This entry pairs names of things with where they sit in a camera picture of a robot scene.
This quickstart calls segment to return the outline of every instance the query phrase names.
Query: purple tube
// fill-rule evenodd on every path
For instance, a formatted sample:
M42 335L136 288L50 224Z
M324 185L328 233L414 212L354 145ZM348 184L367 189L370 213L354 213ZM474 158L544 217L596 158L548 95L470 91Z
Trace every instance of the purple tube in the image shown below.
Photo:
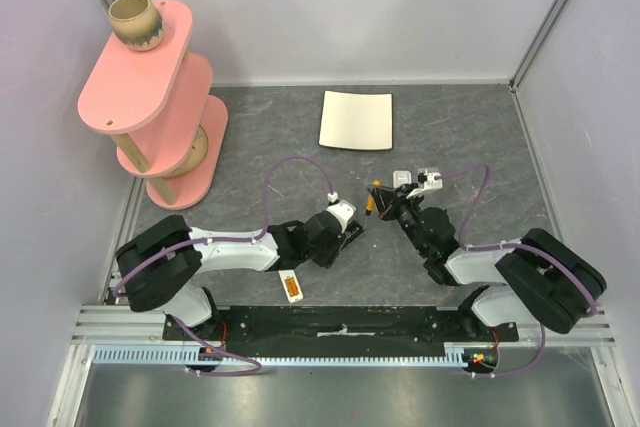
M269 224L271 224L271 217L269 216L268 207L269 200L267 198L267 194L269 192L269 180L271 180L271 176L278 167L280 167L285 162L288 162L289 160L295 159L306 160L307 162L311 162L313 165L318 167L318 169L320 169L320 171L324 175L324 178L327 179L327 184L329 184L329 193L333 194L335 192L335 189L333 188L333 182L331 181L331 177L329 177L327 169L313 157L309 157L308 155L289 155L287 157L284 157L283 159L280 159L275 163L273 167L271 167L271 169L269 169L269 172L267 172L267 175L264 178L264 183L262 184L262 209L264 211L264 226L262 227L260 233L256 235L256 240L260 240L265 235L267 235L267 228L269 227Z
M213 352L215 352L220 357L227 357L229 359L241 360L242 362L246 362L248 364L252 364L253 365L252 368L247 369L247 370L234 370L234 371L231 371L231 372L215 372L215 371L213 371L213 372L200 372L200 375L205 375L205 376L208 376L208 377L238 377L238 376L241 376L241 375L257 374L258 372L260 372L262 370L262 364L260 362L258 362L257 360L250 359L249 357L244 357L244 356L238 355L238 354L233 354L231 352L227 352L226 350L219 349L218 347L214 347L213 345L211 345L206 340L203 340L200 337L198 337L196 334L194 334L193 331L189 327L187 327L187 325L182 320L180 320L179 318L177 318L177 317L175 317L173 315L171 317L173 318L175 323L178 324L180 326L180 328L182 330L184 330L184 332L189 337L191 337L192 340L195 340L196 342L198 342L203 347L211 349ZM194 374L198 373L194 369L189 369L189 371L194 373Z
M540 346L536 351L536 355L533 357L533 359L531 359L531 362L529 362L527 365L523 367L518 367L517 369L507 370L505 372L496 372L492 374L476 373L475 376L472 375L472 377L479 377L481 379L494 379L499 377L509 377L511 375L522 374L523 372L526 372L527 370L532 369L537 365L538 362L540 362L540 359L542 359L542 354L544 353L546 343L547 343L547 334L544 331L544 326L540 324Z
M262 230L258 233L258 235L255 237L255 240L260 240L267 234L267 228L269 227L269 224L271 223L271 220L270 220L270 217L269 217L269 208L268 208L268 205L267 205L267 193L268 193L269 180L271 178L271 175L284 162L287 162L287 161L293 160L293 159L306 160L307 162L311 162L316 167L318 167L322 171L322 173L324 174L325 179L327 179L327 183L329 184L329 192L330 193L334 193L335 192L335 189L333 187L333 182L331 181L331 178L329 177L329 174L328 174L326 168L320 162L315 160L314 158L306 156L306 155L290 155L288 157L285 157L285 158L279 160L278 162L276 162L276 164L273 167L271 167L271 169L269 170L269 172L267 173L267 175L266 175L266 177L264 179L264 183L263 183L263 186L262 186L262 208L263 208L263 211L264 211L264 226L262 227ZM171 246L167 247L166 249L162 249L160 252L152 255L151 257L149 257L145 261L141 262L140 265L137 265L135 268L133 268L131 270L131 272L129 272L127 275L125 275L122 278L122 280L120 280L120 282L118 282L118 284L113 288L113 295L115 297L124 297L125 294L122 292L122 289L124 288L124 286L127 283L129 283L131 281L131 279L133 279L136 275L138 275L144 269L146 269L147 267L152 265L154 262L160 260L161 258L165 257L167 254L170 254L171 252L175 252L176 250L183 249L183 248L189 247L191 245L209 244L209 243L212 243L212 242L253 242L253 241L254 241L254 239L251 238L251 237L201 237L201 238L198 238L198 239L190 239L190 240L185 240L183 242L178 242L177 244L171 245ZM182 330L184 330L184 332L189 337L191 337L191 339L193 339L194 341L198 342L200 345L211 349L216 354L218 354L218 355L220 355L222 357L228 357L228 358L232 358L232 359L237 359L237 360L241 360L243 362L247 362L249 364L253 364L254 365L254 367L252 367L251 369L248 369L248 370L237 370L237 371L232 371L232 372L200 372L200 375L209 376L209 377L236 377L236 376L240 376L240 375L257 374L262 369L262 364L260 362L258 362L257 360L250 359L248 357L243 357L242 355L238 355L238 354L233 354L231 352L227 352L226 350L222 350L222 349L219 349L217 347L214 347L213 345L209 344L204 339L201 339L196 334L194 334L193 331L182 320L180 320L179 318L177 318L175 316L171 316L171 317L173 317L173 319L176 322L176 324L178 324L180 326L180 328ZM192 373L197 373L197 371L195 371L193 369L189 369L189 371L192 372Z
M471 220L471 217L473 217L473 215L476 213L476 210L478 210L478 206L480 205L480 200L482 199L482 196L484 195L484 191L487 190L487 186L489 185L489 179L491 179L491 167L486 162L480 162L479 164L474 164L458 172L452 172L450 174L442 174L436 177L436 180L452 179L453 177L458 177L460 175L464 175L478 169L484 169L484 179L482 180L482 184L480 185L480 188L478 189L478 192L476 193L476 196L473 199L473 202L471 202L471 207L469 207L467 214L462 219L462 222L460 222L460 227L458 228L458 242L460 242L460 245L464 245L464 232L467 228L467 224Z

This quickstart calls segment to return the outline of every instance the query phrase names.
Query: pink shelf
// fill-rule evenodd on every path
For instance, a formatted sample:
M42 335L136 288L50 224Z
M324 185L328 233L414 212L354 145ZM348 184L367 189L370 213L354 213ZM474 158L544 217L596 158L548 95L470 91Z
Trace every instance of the pink shelf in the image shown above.
M182 61L162 112L141 129L129 133L151 163L151 169L141 173L118 149L120 165L138 177L159 177L184 162L196 136L212 81L213 71L207 59L189 54Z
M169 188L176 194L177 201L175 204L167 204L155 189L147 183L147 194L149 194L153 202L163 209L181 210L191 207L205 196L213 180L213 171L218 162L227 120L227 108L224 103L212 95L207 97L204 115L200 121L200 125L207 132L209 140L207 156L192 171L178 177L165 179Z
M148 52L134 52L114 34L107 41L78 99L78 113L93 130L124 134L162 111L191 37L193 17L176 0L156 0L164 38Z

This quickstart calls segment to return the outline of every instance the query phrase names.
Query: black mounting plate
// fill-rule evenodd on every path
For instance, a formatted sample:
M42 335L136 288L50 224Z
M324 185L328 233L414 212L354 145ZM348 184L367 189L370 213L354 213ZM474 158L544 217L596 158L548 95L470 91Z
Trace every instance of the black mounting plate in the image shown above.
M441 356L444 342L492 343L494 339L491 328L469 332L465 315L437 307L231 306L218 312L219 321L227 324L228 350L245 356ZM326 335L345 326L349 333L374 335ZM518 341L515 324L500 325L498 331L500 342ZM220 329L212 326L202 325L195 333L205 340L220 340ZM162 338L190 340L170 318Z

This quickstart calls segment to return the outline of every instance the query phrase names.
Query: purple cable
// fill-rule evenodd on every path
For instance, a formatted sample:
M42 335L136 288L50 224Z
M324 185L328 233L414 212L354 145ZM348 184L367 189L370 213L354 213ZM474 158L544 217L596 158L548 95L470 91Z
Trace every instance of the purple cable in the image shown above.
M211 242L251 242L251 237L200 237L198 239L189 239L183 240L182 242L178 242L177 244L173 244L167 248L163 248L160 252L153 254L151 257L146 259L144 262L141 262L135 268L131 270L127 275L125 275L120 282L116 284L113 288L113 296L116 298L124 297L125 294L122 292L122 289L126 284L128 284L131 279L133 279L136 275L142 272L144 269L149 267L154 262L166 257L167 254L171 252L175 252L176 250L184 249L185 247L189 247L191 245L196 244L208 244Z
M436 180L452 179L453 177L458 177L460 175L464 175L478 169L484 169L484 172L485 172L484 179L482 180L482 184L478 189L478 193L476 194L475 198L473 199L473 202L471 203L471 207L469 207L469 211L467 212L467 215L465 215L464 218L462 219L462 222L460 222L460 228L458 228L458 241L460 242L460 245L464 245L464 237L462 236L462 234L467 228L467 224L471 220L471 217L473 217L473 214L475 214L476 210L478 210L478 206L480 205L480 200L482 199L482 195L484 194L484 191L487 189L487 186L489 185L489 179L491 179L491 167L486 162L480 162L479 164L472 165L458 172L452 172L450 174L442 174L436 177Z
M522 374L523 372L526 372L527 370L532 369L538 362L540 362L540 359L542 358L542 354L544 353L544 348L546 343L547 343L547 334L544 331L544 326L540 324L540 346L536 351L536 355L533 357L533 359L531 359L531 362L529 362L527 365L523 367L518 367L517 369L511 369L505 372L498 372L498 373L491 373L491 374L476 373L471 377L480 377L481 379L494 379L498 377L509 377L510 375Z
M271 178L271 175L275 172L275 170L280 165L282 165L283 163L289 160L294 160L294 159L306 160L307 162L311 162L316 167L318 167L320 171L324 174L325 179L327 179L327 183L329 184L329 192L330 193L335 192L333 188L333 182L329 177L327 169L313 157L309 157L306 155L289 155L287 157L284 157L283 159L280 159L278 162L276 162L276 164L273 167L271 167L271 169L269 170L269 172L267 173L264 179L264 184L262 186L262 207L264 210L264 226L262 227L262 230L260 231L260 233L256 235L255 240L260 240L265 235L267 235L267 229L269 227L269 224L271 223L271 219L269 216L269 208L267 205L269 179ZM142 262L140 265L136 266L131 272L125 275L122 278L122 280L118 282L118 284L113 288L113 295L116 298L124 297L124 293L122 292L122 289L127 283L129 283L131 279L133 279L136 275L138 275L141 271L149 267L154 262L160 260L163 257L166 257L167 254L170 254L171 252L175 252L176 250L182 249L184 247L189 247L195 244L207 244L211 242L252 242L253 240L254 239L252 239L251 237L201 237L199 239L190 239L190 240L185 240L183 242L179 242L170 247L167 247L166 249L162 249L160 252L152 255L151 257L146 259L144 262Z
M284 157L283 159L280 159L273 167L271 167L271 169L269 169L269 172L267 172L267 175L264 178L264 183L262 184L262 209L264 211L264 226L262 227L262 231L258 235L256 235L256 240L260 240L265 235L267 235L267 228L271 223L267 199L267 194L269 192L269 180L271 179L271 175L273 175L273 173L278 167L280 167L280 165L288 162L289 160L295 159L306 160L307 162L311 162L313 165L318 167L318 169L320 169L320 171L323 173L324 178L327 179L327 183L329 184L329 193L333 194L335 192L335 189L333 188L333 182L331 181L331 177L329 177L327 169L313 157L309 157L307 155L289 155L287 157Z
M180 328L182 330L184 330L184 332L191 337L191 339L195 340L196 342L198 342L200 345L202 345L203 347L207 348L207 349L211 349L213 352L215 352L216 354L218 354L221 357L228 357L230 359L236 359L236 360L241 360L242 362L247 362L249 364L253 364L254 367L248 369L248 370L234 370L231 372L202 372L202 371L197 371L194 369L189 369L189 372L193 373L193 374L198 374L199 375L205 375L207 377L238 377L241 375L252 375L252 374L257 374L258 372L260 372L262 370L262 364L260 362L258 362L257 360L254 359L250 359L249 357L244 357L242 355L238 355L238 354L233 354L231 352L227 352L226 350L222 350L219 349L218 347L214 347L213 345L211 345L209 342L207 342L206 340L201 339L200 337L198 337L196 334L193 333L193 331L187 327L187 325L180 320L179 318L175 317L175 316L171 316L173 317L173 320L176 322L176 324L178 324L180 326Z
M141 262L140 265L137 265L135 268L133 268L131 272L125 275L122 278L122 280L120 280L120 282L118 282L118 284L116 284L116 286L113 288L113 295L117 298L124 297L125 294L122 292L122 289L127 283L131 281L131 279L133 279L136 275L138 275L144 269L152 265L154 262L162 259L163 257L166 257L167 254L170 254L171 252L175 252L176 250L183 249L185 247L189 247L191 245L196 245L196 244L209 244L212 242L253 242L254 240L262 239L267 234L267 229L269 227L269 224L271 223L271 220L269 217L269 208L267 206L267 193L269 189L269 179L271 178L271 175L273 174L273 172L281 164L293 159L306 160L307 162L311 162L316 167L318 167L324 174L325 179L327 179L327 183L329 184L329 192L330 193L335 192L335 189L333 187L333 182L331 181L331 178L329 177L329 174L327 173L326 168L314 158L306 155L290 155L288 157L280 159L278 162L276 162L276 164L273 167L271 167L271 169L269 170L269 172L267 173L264 179L264 184L262 186L262 207L264 210L264 226L262 227L262 230L260 231L260 233L255 237L255 239L251 237L200 237L198 239L190 239L190 240L184 240L182 242L178 242L177 244L173 244L167 248L163 248L160 252L157 252L156 254L152 255L145 261ZM240 376L240 375L257 374L262 369L262 364L257 360L250 359L248 357L243 357L242 355L238 355L238 354L233 354L231 352L227 352L222 349L218 349L217 347L214 347L204 339L201 339L196 334L194 334L193 331L189 327L187 327L187 325L182 320L180 320L179 318L173 315L171 317L173 317L176 324L178 324L180 328L184 330L184 332L189 337L191 337L194 341L198 342L200 345L213 350L220 356L241 360L243 362L247 362L255 366L249 370L237 370L232 372L200 372L200 375L206 375L209 377L234 377L234 376ZM193 369L189 369L189 371L192 373L197 373L197 371L194 371Z
M584 296L585 300L589 304L589 311L587 312L587 317L592 317L596 315L596 313L598 312L598 306L596 304L595 299L593 298L591 293L587 290L587 288L584 286L584 284L582 284L582 282L580 282L580 280L578 280L578 278L575 275L573 275L573 273L567 267L565 267L560 261L558 261L551 255L547 254L543 250L540 250L530 245L518 244L513 242L502 242L500 244L476 245L476 246L468 245L464 243L464 231L467 227L467 224L469 223L469 220L471 220L471 217L473 217L476 210L478 209L478 206L480 205L480 200L482 199L482 196L485 190L487 189L487 185L489 184L489 179L491 178L491 167L489 166L488 163L481 162L479 164L472 165L458 172L452 172L451 174L441 174L436 177L437 180L451 179L453 177L458 177L459 175L463 175L480 168L484 168L485 170L484 179L482 180L482 184L480 185L480 188L478 189L478 192L476 193L476 196L473 199L473 202L471 203L471 207L469 207L469 211L462 219L462 222L460 223L460 228L458 229L458 241L460 242L461 248L465 249L467 252L488 252L493 250L503 250L505 248L520 249L520 250L526 250L527 252L531 252L535 255L538 255L542 257L544 260L546 260L547 262L549 262L551 265L553 265L555 268L557 268L560 272L562 272L567 277L567 279L569 279L569 281L576 287L576 289L578 289L578 291ZM506 372L498 372L497 374L476 374L475 376L482 377L482 378L507 377L509 375L520 374L522 372L525 372L531 369L542 358L542 354L544 352L545 345L546 345L546 334L545 334L544 326L542 324L540 324L540 329L541 329L540 347L538 348L538 351L536 352L535 357L527 365L525 365L524 367L520 367L518 369L508 370Z

